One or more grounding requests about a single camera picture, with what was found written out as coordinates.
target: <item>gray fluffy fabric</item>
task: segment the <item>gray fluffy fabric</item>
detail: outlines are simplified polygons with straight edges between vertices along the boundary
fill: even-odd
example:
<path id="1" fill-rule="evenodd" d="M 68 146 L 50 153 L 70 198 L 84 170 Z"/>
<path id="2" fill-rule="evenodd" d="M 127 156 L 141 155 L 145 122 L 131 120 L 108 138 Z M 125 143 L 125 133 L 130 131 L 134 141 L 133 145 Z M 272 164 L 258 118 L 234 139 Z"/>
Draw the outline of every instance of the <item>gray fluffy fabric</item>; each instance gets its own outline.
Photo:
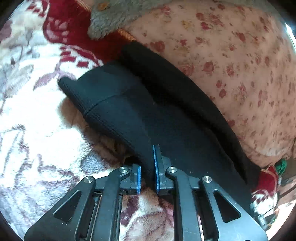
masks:
<path id="1" fill-rule="evenodd" d="M 98 11 L 97 6 L 107 0 L 97 0 L 91 11 L 91 24 L 88 35 L 100 39 L 129 24 L 153 8 L 172 0 L 110 0 L 107 9 Z M 224 0 L 225 2 L 259 8 L 281 20 L 279 12 L 267 0 Z"/>

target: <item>peach fabric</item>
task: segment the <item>peach fabric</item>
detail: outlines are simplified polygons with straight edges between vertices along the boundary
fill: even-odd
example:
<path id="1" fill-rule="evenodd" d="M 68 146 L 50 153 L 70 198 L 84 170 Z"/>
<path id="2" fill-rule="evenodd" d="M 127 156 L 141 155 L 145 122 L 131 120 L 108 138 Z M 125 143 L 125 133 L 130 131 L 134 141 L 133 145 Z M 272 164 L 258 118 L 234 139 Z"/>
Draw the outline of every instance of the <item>peach fabric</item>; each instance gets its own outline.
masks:
<path id="1" fill-rule="evenodd" d="M 253 162 L 264 167 L 291 155 L 296 57 L 274 17 L 217 1 L 174 1 L 126 30 L 211 98 Z"/>

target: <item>fleece blanket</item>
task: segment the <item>fleece blanket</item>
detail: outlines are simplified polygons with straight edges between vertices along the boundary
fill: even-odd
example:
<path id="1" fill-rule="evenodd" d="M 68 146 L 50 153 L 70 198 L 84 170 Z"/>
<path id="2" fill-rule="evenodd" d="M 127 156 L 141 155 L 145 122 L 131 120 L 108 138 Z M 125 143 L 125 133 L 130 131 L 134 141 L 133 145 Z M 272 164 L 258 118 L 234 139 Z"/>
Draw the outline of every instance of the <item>fleece blanket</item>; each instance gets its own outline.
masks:
<path id="1" fill-rule="evenodd" d="M 0 31 L 0 211 L 22 239 L 85 176 L 106 176 L 127 155 L 92 130 L 57 85 L 114 59 L 132 39 L 121 31 L 90 40 L 82 5 L 27 0 Z M 259 213 L 272 207 L 273 176 L 262 176 L 254 192 Z M 173 240 L 172 205 L 145 185 L 139 196 L 124 196 L 120 223 L 120 240 Z"/>

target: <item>triangular cutout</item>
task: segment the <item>triangular cutout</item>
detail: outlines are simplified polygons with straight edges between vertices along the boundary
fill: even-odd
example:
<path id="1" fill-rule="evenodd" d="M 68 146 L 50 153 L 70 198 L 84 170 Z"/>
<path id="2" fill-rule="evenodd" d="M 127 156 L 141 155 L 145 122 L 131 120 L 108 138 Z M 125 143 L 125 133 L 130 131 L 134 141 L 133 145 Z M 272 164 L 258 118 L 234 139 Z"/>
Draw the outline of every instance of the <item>triangular cutout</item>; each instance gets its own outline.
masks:
<path id="1" fill-rule="evenodd" d="M 55 213 L 54 217 L 65 222 L 69 223 L 71 218 L 74 215 L 75 209 L 78 205 L 78 202 L 81 197 L 81 191 L 76 192 L 72 197 L 67 200 Z"/>
<path id="2" fill-rule="evenodd" d="M 229 223 L 241 217 L 239 211 L 218 191 L 214 191 L 214 197 L 218 204 L 223 222 Z"/>

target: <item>gray fur garment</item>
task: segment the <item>gray fur garment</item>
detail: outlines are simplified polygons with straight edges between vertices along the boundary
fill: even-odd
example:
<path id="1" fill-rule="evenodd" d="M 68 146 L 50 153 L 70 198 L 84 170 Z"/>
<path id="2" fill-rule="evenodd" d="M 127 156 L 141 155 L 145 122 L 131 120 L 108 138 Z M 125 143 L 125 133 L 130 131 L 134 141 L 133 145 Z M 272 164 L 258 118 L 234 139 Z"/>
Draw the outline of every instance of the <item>gray fur garment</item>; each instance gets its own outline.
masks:
<path id="1" fill-rule="evenodd" d="M 100 39 L 137 19 L 149 10 L 172 0 L 110 0 L 105 10 L 98 11 L 98 4 L 108 0 L 97 0 L 91 11 L 91 25 L 88 35 Z"/>

